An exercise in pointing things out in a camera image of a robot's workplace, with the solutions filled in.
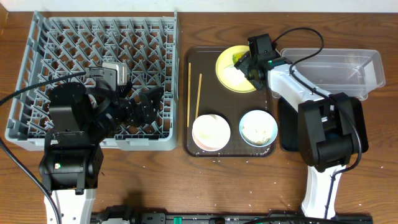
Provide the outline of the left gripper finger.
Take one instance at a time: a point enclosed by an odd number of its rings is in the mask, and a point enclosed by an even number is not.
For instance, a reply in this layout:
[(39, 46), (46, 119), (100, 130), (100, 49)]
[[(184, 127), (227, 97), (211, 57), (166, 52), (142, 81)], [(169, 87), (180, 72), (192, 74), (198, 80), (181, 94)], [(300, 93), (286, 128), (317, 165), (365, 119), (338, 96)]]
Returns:
[(163, 95), (164, 89), (161, 86), (143, 91), (139, 94), (141, 101), (139, 105), (142, 110), (143, 123), (151, 124), (156, 120)]
[(127, 81), (125, 85), (118, 86), (118, 95), (120, 98), (125, 98), (128, 96), (129, 92), (132, 89), (132, 82)]

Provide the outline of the green orange snack wrapper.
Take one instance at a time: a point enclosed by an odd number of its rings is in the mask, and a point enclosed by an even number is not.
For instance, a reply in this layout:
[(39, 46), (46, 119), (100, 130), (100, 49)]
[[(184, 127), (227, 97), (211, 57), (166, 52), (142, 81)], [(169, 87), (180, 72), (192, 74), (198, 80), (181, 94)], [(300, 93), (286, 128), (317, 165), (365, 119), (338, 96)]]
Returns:
[(236, 52), (232, 56), (233, 63), (236, 64), (242, 57), (244, 57), (247, 52)]

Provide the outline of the light blue bowl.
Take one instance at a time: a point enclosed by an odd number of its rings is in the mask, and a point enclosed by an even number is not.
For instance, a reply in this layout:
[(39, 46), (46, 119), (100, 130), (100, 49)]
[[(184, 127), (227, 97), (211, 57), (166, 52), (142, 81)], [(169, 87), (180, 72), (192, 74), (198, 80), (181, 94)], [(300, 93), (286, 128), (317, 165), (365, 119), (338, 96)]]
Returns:
[(266, 111), (252, 110), (241, 118), (239, 133), (249, 145), (266, 147), (276, 140), (278, 134), (277, 121)]

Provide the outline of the short wooden chopstick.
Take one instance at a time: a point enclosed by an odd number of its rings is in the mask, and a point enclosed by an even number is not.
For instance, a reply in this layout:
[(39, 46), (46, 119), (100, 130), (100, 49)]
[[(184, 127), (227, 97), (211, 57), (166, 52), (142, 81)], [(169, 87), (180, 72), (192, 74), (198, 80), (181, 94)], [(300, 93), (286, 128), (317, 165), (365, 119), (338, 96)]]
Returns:
[(196, 108), (195, 108), (195, 119), (198, 118), (198, 112), (199, 112), (199, 107), (200, 107), (202, 76), (203, 76), (203, 74), (200, 73), (199, 74), (199, 80), (198, 80), (198, 91), (197, 91), (197, 101), (196, 101)]

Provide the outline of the white cup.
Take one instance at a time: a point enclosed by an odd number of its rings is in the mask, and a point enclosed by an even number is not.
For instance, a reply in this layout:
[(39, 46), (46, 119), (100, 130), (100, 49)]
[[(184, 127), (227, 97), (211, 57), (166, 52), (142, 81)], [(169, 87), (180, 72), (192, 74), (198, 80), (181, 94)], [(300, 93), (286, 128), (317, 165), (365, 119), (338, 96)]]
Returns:
[(192, 133), (211, 137), (213, 144), (218, 146), (220, 150), (229, 142), (231, 128), (223, 117), (217, 114), (204, 114), (194, 120)]

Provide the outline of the white paper napkin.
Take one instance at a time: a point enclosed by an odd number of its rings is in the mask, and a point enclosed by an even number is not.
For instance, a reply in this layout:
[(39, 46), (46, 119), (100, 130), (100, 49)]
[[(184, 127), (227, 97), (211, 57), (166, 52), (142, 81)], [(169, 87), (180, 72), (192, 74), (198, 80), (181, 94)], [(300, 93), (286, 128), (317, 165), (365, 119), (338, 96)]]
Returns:
[(245, 82), (247, 79), (245, 77), (245, 74), (236, 69), (233, 64), (228, 65), (224, 68), (224, 74), (232, 81), (236, 83), (242, 83)]

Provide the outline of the long wooden chopstick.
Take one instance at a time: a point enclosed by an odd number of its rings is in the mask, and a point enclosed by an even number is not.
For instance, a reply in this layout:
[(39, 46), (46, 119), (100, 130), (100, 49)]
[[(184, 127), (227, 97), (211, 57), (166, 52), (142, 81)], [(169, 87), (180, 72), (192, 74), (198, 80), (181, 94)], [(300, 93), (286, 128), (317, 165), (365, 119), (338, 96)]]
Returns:
[(188, 63), (188, 86), (187, 86), (187, 128), (190, 125), (190, 95), (191, 95), (191, 74), (192, 74), (192, 64)]

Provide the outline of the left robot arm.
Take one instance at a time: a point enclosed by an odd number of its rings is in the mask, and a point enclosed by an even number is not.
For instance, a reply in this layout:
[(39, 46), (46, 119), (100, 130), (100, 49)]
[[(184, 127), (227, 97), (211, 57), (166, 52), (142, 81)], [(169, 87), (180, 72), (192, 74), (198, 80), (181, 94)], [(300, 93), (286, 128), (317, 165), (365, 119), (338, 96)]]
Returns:
[(132, 83), (112, 90), (71, 82), (50, 93), (54, 127), (46, 134), (39, 172), (55, 205), (47, 218), (62, 223), (89, 223), (103, 162), (101, 142), (123, 125), (139, 127), (156, 120), (164, 95), (161, 86), (143, 91), (139, 101), (127, 99)]

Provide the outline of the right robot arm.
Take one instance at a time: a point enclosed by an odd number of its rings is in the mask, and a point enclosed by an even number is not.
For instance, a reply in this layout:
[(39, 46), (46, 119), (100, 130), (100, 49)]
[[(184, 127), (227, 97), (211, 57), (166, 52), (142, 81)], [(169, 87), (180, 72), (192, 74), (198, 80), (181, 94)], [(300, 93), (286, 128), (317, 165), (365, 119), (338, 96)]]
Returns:
[(248, 38), (249, 50), (234, 63), (257, 90), (278, 93), (297, 114), (298, 151), (308, 165), (301, 210), (306, 217), (332, 220), (338, 182), (368, 150), (361, 103), (346, 93), (323, 90), (282, 57), (268, 34)]

